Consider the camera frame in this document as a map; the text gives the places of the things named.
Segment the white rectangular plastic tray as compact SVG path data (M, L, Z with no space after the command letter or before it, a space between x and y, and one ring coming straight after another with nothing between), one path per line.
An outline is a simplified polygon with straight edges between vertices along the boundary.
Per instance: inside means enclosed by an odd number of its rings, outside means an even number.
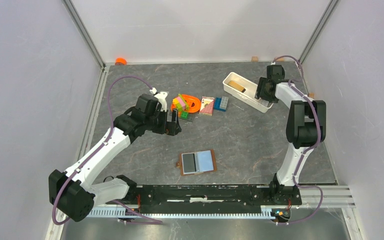
M235 72L230 72L222 84L225 92L262 113L266 113L273 106L273 103L266 100L256 99L258 85Z

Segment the grey card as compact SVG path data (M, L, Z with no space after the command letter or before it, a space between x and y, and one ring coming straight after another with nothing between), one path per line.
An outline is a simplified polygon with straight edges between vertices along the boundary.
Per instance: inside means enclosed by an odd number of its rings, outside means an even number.
M181 155L184 174L195 173L197 170L194 153L184 153Z

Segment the brown leather card holder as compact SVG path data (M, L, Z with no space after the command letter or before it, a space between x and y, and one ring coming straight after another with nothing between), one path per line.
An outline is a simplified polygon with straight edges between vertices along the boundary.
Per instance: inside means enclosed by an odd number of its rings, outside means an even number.
M184 174L183 172L182 154L186 153L194 153L195 155L195 173ZM216 172L218 170L216 163L216 155L213 149L181 153L175 166L179 168L181 176L199 175L204 173Z

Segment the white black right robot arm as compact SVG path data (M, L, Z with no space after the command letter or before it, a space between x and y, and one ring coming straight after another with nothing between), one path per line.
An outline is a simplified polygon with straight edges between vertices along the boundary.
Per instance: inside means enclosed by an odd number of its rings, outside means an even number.
M255 92L256 99L273 104L282 102L289 109L285 129L287 153L268 191L269 199L275 204L282 204L299 194L299 175L305 161L327 134L326 102L304 94L285 75L280 64L269 65Z

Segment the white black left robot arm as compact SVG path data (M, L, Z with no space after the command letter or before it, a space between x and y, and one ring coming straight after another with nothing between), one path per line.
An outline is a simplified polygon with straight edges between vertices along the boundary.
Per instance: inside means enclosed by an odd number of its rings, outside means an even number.
M181 132L176 114L168 120L167 96L166 91L139 96L135 106L111 119L111 126L102 139L81 159L66 170L54 170L49 175L49 201L54 224L65 223L57 220L57 210L68 220L79 222L99 205L114 200L131 204L136 200L137 190L123 178L116 177L99 184L94 181L121 151L145 132L169 136Z

